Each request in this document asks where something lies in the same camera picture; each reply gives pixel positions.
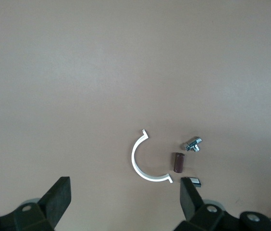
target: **screw hole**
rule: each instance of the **screw hole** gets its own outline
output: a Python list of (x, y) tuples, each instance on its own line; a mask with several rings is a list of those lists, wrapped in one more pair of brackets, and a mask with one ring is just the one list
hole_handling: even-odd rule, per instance
[(211, 213), (216, 213), (218, 211), (217, 208), (215, 206), (212, 206), (212, 205), (208, 206), (207, 210), (209, 212), (211, 212)]
[(255, 214), (248, 214), (247, 218), (249, 218), (251, 221), (255, 221), (255, 222), (259, 222), (260, 219), (258, 216), (256, 216)]
[(22, 208), (22, 211), (25, 212), (25, 211), (29, 211), (32, 207), (30, 205), (27, 205), (25, 207)]

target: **black plastic part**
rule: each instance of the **black plastic part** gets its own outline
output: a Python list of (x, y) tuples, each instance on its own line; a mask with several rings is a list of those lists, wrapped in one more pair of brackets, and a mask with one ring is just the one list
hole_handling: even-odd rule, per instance
[(36, 203), (28, 203), (14, 211), (17, 231), (54, 231)]
[(185, 219), (189, 221), (195, 212), (204, 205), (204, 202), (191, 179), (181, 178), (180, 182), (180, 205), (183, 209)]
[[(210, 212), (208, 208), (212, 206), (216, 209), (214, 212)], [(223, 218), (224, 213), (222, 209), (215, 205), (203, 205), (191, 218), (190, 223), (201, 227), (204, 230), (213, 231), (216, 229), (220, 220)]]
[(21, 205), (13, 212), (0, 217), (0, 231), (52, 231), (70, 202), (70, 178), (61, 177), (38, 203), (28, 203), (33, 205), (33, 210), (22, 213), (19, 209), (22, 210), (28, 204)]
[(181, 178), (180, 204), (186, 221), (174, 231), (271, 231), (271, 220), (263, 214), (244, 212), (237, 219), (216, 205), (204, 204), (189, 178)]
[(39, 200), (44, 216), (54, 228), (72, 200), (69, 177), (61, 177)]
[[(259, 221), (252, 221), (247, 216), (255, 215), (259, 218)], [(240, 214), (240, 220), (244, 225), (246, 225), (251, 231), (261, 231), (261, 230), (270, 230), (271, 231), (271, 220), (262, 215), (261, 213), (256, 212), (243, 212)]]

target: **brown cylinder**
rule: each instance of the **brown cylinder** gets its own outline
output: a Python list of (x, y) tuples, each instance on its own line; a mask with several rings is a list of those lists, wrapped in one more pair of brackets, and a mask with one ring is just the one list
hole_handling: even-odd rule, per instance
[(174, 172), (182, 173), (184, 168), (185, 154), (175, 153)]

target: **beige tabletop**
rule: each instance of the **beige tabletop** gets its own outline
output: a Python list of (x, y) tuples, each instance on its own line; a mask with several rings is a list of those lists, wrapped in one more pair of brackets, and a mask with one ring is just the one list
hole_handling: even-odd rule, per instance
[(180, 177), (271, 218), (271, 0), (0, 1), (0, 215), (60, 176), (57, 231), (171, 231)]

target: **white plastic clip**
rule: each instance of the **white plastic clip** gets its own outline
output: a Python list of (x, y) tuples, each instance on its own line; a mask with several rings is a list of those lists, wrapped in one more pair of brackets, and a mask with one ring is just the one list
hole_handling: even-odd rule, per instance
[(154, 181), (154, 182), (159, 182), (159, 181), (164, 181), (164, 180), (169, 180), (170, 183), (173, 183), (173, 180), (171, 178), (171, 176), (169, 174), (166, 174), (164, 176), (160, 176), (160, 177), (154, 177), (154, 176), (150, 176), (146, 173), (144, 173), (136, 164), (135, 161), (135, 152), (136, 152), (136, 148), (139, 146), (140, 143), (142, 143), (143, 141), (148, 139), (148, 135), (146, 133), (146, 131), (143, 129), (143, 136), (141, 136), (134, 144), (134, 147), (132, 149), (132, 154), (131, 154), (131, 162), (132, 162), (132, 166), (134, 167), (135, 171), (137, 172), (137, 174), (140, 175), (140, 177), (143, 177), (146, 180), (149, 181)]

